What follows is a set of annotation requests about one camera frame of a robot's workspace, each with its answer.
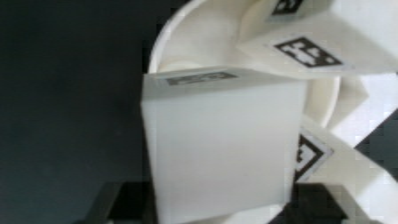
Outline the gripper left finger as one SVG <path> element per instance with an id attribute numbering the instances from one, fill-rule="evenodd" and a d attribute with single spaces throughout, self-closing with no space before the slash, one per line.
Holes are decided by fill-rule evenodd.
<path id="1" fill-rule="evenodd" d="M 106 182 L 84 217 L 72 224 L 155 224 L 148 182 Z"/>

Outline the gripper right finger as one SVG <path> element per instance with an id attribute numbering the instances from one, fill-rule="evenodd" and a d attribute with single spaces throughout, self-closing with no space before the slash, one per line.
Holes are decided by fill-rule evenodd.
<path id="1" fill-rule="evenodd" d="M 285 205 L 285 224 L 381 224 L 365 217 L 351 217 L 323 184 L 296 184 Z"/>

